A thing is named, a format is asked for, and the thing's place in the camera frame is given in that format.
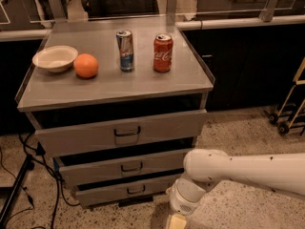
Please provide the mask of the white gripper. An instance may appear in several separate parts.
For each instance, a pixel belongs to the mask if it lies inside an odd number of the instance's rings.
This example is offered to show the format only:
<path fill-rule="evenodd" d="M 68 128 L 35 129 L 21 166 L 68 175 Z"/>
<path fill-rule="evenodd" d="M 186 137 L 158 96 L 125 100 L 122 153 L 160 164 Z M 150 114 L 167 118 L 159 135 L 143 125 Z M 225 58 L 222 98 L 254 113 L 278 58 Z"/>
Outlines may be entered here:
<path fill-rule="evenodd" d="M 215 186 L 213 181 L 195 181 L 184 172 L 169 190 L 170 206 L 177 214 L 168 216 L 166 229 L 185 229 L 187 220 L 184 216 L 191 215 Z"/>

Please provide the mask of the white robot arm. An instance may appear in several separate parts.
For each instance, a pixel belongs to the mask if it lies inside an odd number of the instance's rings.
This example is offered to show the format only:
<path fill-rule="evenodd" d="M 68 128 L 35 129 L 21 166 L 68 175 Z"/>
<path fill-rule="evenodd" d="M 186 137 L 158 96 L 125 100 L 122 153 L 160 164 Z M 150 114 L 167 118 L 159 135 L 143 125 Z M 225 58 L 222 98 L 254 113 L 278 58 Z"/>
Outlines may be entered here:
<path fill-rule="evenodd" d="M 167 190 L 172 211 L 166 229 L 185 229 L 187 216 L 222 180 L 305 198 L 305 154 L 229 156 L 221 150 L 193 149 L 183 160 L 184 173 Z"/>

